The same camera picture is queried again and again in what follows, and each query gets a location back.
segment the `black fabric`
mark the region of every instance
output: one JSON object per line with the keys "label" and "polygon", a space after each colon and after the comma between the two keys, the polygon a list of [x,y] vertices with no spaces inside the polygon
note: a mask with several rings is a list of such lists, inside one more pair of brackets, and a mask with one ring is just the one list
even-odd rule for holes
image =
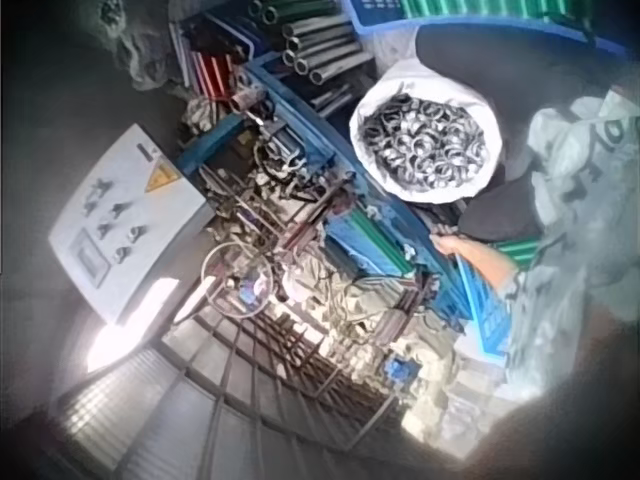
{"label": "black fabric", "polygon": [[575,40],[512,27],[432,25],[420,28],[418,58],[466,84],[493,106],[503,137],[507,180],[528,167],[531,117],[583,96],[603,97],[624,62]]}
{"label": "black fabric", "polygon": [[484,242],[524,240],[542,235],[533,204],[530,174],[474,197],[458,221],[458,231]]}

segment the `gray pipe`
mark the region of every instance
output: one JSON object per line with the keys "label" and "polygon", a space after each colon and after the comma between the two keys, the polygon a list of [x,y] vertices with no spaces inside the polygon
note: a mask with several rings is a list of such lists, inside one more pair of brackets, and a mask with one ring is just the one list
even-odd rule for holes
{"label": "gray pipe", "polygon": [[262,2],[260,0],[253,0],[249,3],[249,16],[259,17],[262,14]]}
{"label": "gray pipe", "polygon": [[295,2],[284,5],[271,5],[264,9],[262,21],[267,25],[274,25],[281,21],[294,21],[308,18],[311,15],[322,15],[335,11],[333,0],[316,0],[310,2]]}
{"label": "gray pipe", "polygon": [[309,57],[311,55],[315,55],[316,53],[324,52],[325,50],[328,50],[330,48],[339,47],[351,42],[353,42],[353,37],[351,35],[344,35],[327,42],[317,43],[316,45],[305,48],[304,50],[298,50],[297,52],[293,50],[290,51],[296,56],[296,58]]}
{"label": "gray pipe", "polygon": [[323,30],[318,33],[312,33],[304,37],[291,37],[287,40],[287,48],[292,52],[299,52],[305,48],[312,47],[319,43],[324,43],[337,37],[349,35],[353,32],[351,25],[341,25],[339,27]]}
{"label": "gray pipe", "polygon": [[318,115],[320,115],[322,118],[327,118],[329,115],[337,112],[338,110],[340,110],[342,107],[344,107],[346,104],[350,103],[354,99],[355,97],[353,96],[353,93],[351,92],[343,93],[338,98],[336,98],[331,103],[329,103],[327,106],[325,106],[323,109],[319,110]]}
{"label": "gray pipe", "polygon": [[284,38],[300,37],[307,33],[324,30],[325,28],[344,25],[350,23],[350,21],[349,16],[344,13],[324,17],[305,18],[304,20],[283,25],[282,35],[284,35]]}
{"label": "gray pipe", "polygon": [[293,67],[296,63],[296,54],[291,50],[285,50],[282,52],[282,63],[284,63],[287,67]]}
{"label": "gray pipe", "polygon": [[347,70],[351,70],[358,65],[362,65],[363,63],[366,63],[372,59],[373,55],[371,55],[369,52],[354,53],[353,55],[349,55],[348,57],[343,58],[342,60],[330,63],[318,68],[317,70],[313,70],[309,74],[309,79],[316,85],[322,85],[327,80],[340,75]]}
{"label": "gray pipe", "polygon": [[294,65],[296,72],[300,75],[306,75],[315,68],[338,60],[339,58],[345,57],[351,53],[359,52],[360,50],[361,48],[358,42],[348,43],[342,47],[332,48],[324,52],[316,53],[315,55],[297,58]]}
{"label": "gray pipe", "polygon": [[315,98],[309,100],[309,103],[313,106],[314,110],[320,110],[321,108],[327,106],[330,102],[333,102],[340,95],[345,93],[351,88],[351,85],[345,83],[344,85],[333,88],[327,92],[324,92],[322,95],[318,95]]}

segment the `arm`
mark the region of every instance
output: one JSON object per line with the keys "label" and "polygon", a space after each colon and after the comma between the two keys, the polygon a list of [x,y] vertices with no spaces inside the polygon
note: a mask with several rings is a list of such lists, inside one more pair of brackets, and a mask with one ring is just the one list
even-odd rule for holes
{"label": "arm", "polygon": [[518,266],[505,254],[475,240],[453,235],[431,235],[433,245],[444,255],[457,253],[469,262],[484,279],[498,290],[518,270]]}

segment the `yellow warning triangle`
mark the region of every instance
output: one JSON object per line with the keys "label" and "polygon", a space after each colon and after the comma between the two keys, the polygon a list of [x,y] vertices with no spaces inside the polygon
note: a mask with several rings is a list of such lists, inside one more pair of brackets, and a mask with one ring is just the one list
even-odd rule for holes
{"label": "yellow warning triangle", "polygon": [[179,178],[180,172],[178,172],[176,167],[171,165],[168,160],[160,158],[156,162],[153,172],[151,172],[151,176],[149,177],[149,181],[147,182],[147,186],[144,191],[147,193],[153,192],[158,188],[175,182]]}

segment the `white bag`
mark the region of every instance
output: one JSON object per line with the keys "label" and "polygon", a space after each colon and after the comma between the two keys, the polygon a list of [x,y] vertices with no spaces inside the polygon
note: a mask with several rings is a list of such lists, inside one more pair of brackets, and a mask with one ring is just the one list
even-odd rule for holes
{"label": "white bag", "polygon": [[[407,190],[406,187],[398,184],[385,170],[377,165],[374,156],[360,138],[360,126],[380,105],[398,93],[407,93],[412,97],[423,100],[462,107],[473,117],[484,131],[488,152],[484,165],[475,177],[460,187],[415,192]],[[369,174],[385,190],[408,202],[450,203],[460,198],[473,197],[489,183],[498,165],[500,151],[502,150],[502,137],[500,136],[498,122],[487,101],[469,87],[460,85],[429,70],[417,59],[401,60],[384,74],[356,107],[349,122],[349,130],[351,143],[356,155]]]}

